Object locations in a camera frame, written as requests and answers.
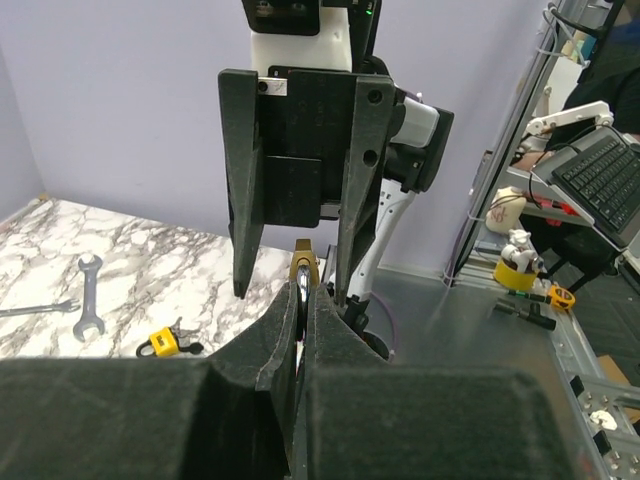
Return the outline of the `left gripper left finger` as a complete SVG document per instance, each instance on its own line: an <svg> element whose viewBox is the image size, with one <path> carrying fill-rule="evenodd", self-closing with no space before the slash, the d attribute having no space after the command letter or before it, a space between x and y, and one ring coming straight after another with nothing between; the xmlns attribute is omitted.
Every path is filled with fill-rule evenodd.
<svg viewBox="0 0 640 480"><path fill-rule="evenodd" d="M281 479L295 418L296 289L201 359L1 364L5 479Z"/></svg>

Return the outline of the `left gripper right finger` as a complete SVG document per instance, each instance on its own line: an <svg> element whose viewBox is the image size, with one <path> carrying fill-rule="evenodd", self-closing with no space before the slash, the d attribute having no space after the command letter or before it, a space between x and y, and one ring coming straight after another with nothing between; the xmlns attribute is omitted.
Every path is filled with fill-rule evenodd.
<svg viewBox="0 0 640 480"><path fill-rule="evenodd" d="M374 353L316 296L308 323L312 479L581 479L585 448L550 333L472 298L411 300L409 354Z"/></svg>

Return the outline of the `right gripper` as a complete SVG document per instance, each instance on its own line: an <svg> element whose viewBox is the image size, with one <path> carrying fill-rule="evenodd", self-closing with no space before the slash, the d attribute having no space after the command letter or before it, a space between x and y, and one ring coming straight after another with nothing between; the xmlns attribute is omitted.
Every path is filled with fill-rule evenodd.
<svg viewBox="0 0 640 480"><path fill-rule="evenodd" d="M247 294L264 225L340 218L334 301L345 304L375 239L395 98L391 78L356 78L283 66L219 73L235 296Z"/></svg>

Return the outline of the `yellow padlock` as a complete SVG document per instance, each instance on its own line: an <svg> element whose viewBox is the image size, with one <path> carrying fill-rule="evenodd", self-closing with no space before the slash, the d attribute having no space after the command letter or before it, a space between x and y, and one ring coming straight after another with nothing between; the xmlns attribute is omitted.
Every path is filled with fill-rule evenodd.
<svg viewBox="0 0 640 480"><path fill-rule="evenodd" d="M178 339L170 327L151 334L136 349L137 358L169 357L180 352Z"/></svg>

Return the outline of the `brass padlock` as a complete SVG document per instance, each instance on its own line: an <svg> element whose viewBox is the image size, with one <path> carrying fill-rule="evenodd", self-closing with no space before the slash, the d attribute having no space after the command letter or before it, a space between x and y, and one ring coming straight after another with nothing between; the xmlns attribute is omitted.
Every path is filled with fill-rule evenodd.
<svg viewBox="0 0 640 480"><path fill-rule="evenodd" d="M297 288L297 324L296 340L302 341L305 336L309 311L310 293L319 284L318 259L313 252L310 239L297 239L290 265L290 279Z"/></svg>

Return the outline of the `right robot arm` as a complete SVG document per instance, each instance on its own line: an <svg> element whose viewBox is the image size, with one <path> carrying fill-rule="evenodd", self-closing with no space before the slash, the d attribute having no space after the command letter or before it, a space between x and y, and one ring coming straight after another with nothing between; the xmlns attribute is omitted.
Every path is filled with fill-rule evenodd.
<svg viewBox="0 0 640 480"><path fill-rule="evenodd" d="M374 53L377 1L247 1L251 65L218 76L233 287L249 288L266 226L338 223L328 291L367 331L392 233L438 172L454 116L399 87Z"/></svg>

